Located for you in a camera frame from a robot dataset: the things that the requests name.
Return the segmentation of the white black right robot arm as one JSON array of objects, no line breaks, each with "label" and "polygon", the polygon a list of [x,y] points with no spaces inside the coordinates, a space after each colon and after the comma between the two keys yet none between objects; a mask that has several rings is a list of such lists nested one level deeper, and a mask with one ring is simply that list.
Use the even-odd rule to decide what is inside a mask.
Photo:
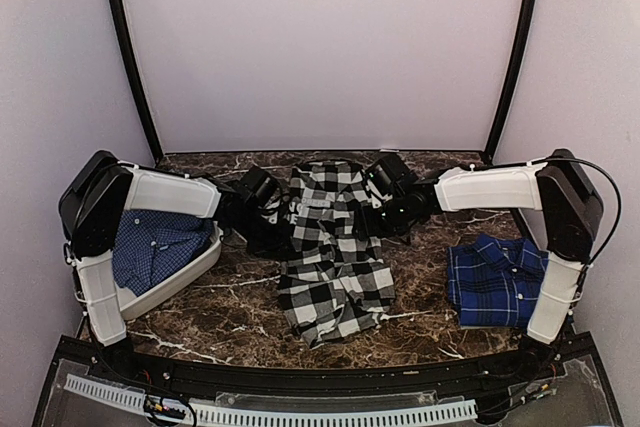
[{"label": "white black right robot arm", "polygon": [[550,345],[580,301],[587,274],[606,247],[597,239],[604,202],[588,176],[599,165],[577,158],[568,149],[525,162],[451,167],[420,176],[392,152],[365,172],[374,204],[356,215],[361,238],[403,235],[442,213],[498,209],[538,212],[546,230],[547,264],[526,334],[528,343],[510,360],[521,381],[534,379],[549,363]]}]

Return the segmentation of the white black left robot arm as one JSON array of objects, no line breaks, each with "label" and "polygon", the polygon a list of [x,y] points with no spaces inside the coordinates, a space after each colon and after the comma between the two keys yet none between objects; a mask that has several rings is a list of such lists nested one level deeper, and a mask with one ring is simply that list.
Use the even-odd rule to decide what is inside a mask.
[{"label": "white black left robot arm", "polygon": [[111,152],[93,154],[59,200],[76,298],[101,364],[120,383],[141,374],[123,344],[126,323],[176,295],[219,260],[223,238],[239,234],[249,253],[281,259],[290,251],[277,180],[252,167],[222,182],[141,167]]}]

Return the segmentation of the black white checked shirt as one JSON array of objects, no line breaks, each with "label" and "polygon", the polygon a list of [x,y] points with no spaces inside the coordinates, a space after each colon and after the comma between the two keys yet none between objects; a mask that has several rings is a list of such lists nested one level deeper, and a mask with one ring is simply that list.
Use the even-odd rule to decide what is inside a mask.
[{"label": "black white checked shirt", "polygon": [[277,290],[289,326],[311,349],[376,327],[396,292],[380,239],[357,230],[372,204],[363,167],[347,160],[299,164],[289,194],[292,252]]}]

